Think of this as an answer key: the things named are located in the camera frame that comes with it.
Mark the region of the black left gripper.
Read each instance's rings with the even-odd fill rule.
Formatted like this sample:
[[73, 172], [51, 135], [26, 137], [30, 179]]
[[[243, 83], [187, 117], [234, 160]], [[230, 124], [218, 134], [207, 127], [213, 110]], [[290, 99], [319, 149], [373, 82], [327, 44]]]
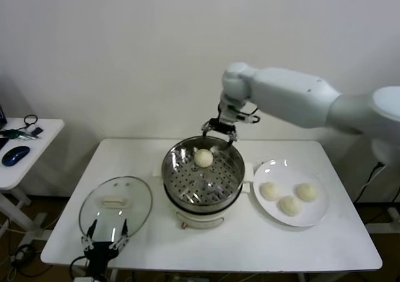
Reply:
[[98, 220], [95, 219], [87, 229], [86, 234], [81, 237], [81, 243], [84, 248], [84, 255], [87, 259], [105, 259], [112, 260], [119, 255], [119, 250], [123, 250], [129, 242], [127, 219], [124, 220], [119, 239], [116, 239], [116, 228], [113, 228], [111, 241], [93, 241], [94, 230]]

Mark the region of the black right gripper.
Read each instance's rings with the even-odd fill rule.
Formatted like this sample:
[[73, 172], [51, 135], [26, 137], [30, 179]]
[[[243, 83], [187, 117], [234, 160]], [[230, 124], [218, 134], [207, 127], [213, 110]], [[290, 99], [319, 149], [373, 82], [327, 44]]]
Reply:
[[240, 122], [239, 112], [241, 111], [241, 102], [220, 102], [217, 107], [218, 115], [206, 121], [201, 128], [202, 136], [206, 137], [211, 131], [218, 131], [218, 125], [225, 124], [228, 141], [224, 150], [229, 149], [237, 141], [237, 131], [235, 124]]

